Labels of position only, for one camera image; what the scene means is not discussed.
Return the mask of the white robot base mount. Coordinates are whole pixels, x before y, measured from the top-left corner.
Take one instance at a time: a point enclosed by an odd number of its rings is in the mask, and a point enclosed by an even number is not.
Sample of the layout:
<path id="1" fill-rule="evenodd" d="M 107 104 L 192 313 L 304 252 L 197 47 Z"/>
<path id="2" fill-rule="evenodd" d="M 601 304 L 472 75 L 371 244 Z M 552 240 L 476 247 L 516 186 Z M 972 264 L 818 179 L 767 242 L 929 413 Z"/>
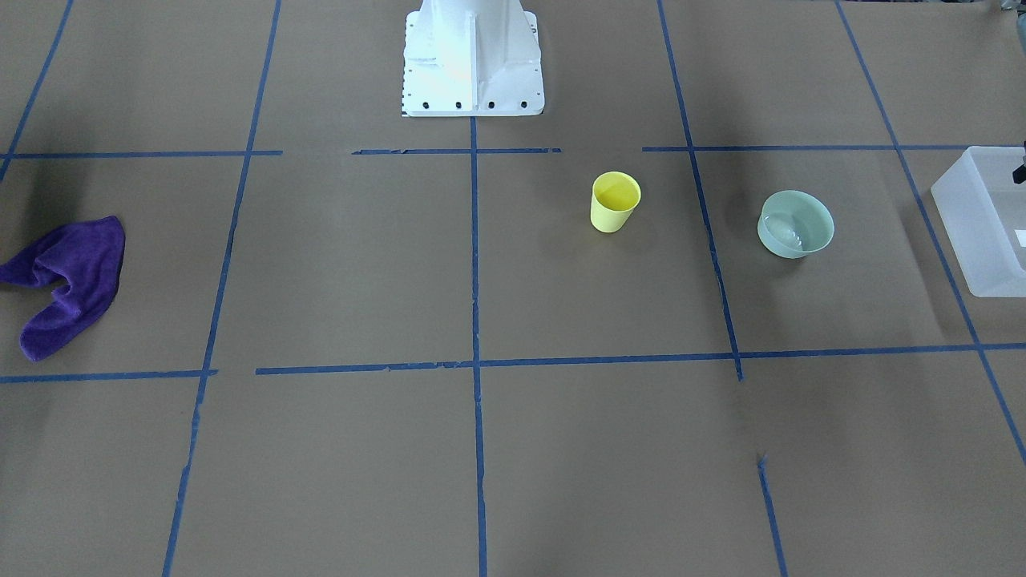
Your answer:
<path id="1" fill-rule="evenodd" d="M 424 1 L 404 33 L 403 116 L 543 114 L 538 20 L 520 1 Z"/>

